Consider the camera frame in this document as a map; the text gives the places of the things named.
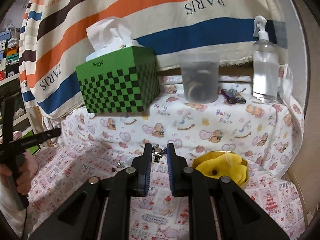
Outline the left hand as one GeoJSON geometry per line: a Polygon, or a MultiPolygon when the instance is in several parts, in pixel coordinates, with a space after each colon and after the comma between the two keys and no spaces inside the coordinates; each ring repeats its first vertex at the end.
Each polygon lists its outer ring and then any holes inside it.
{"type": "MultiPolygon", "coordinates": [[[[20,167],[20,176],[16,180],[16,190],[26,196],[31,189],[31,181],[36,176],[38,164],[34,156],[28,151],[24,153],[25,162],[20,167]]],[[[4,164],[1,164],[1,184],[8,188],[7,177],[12,175],[12,171],[4,164]]]]}

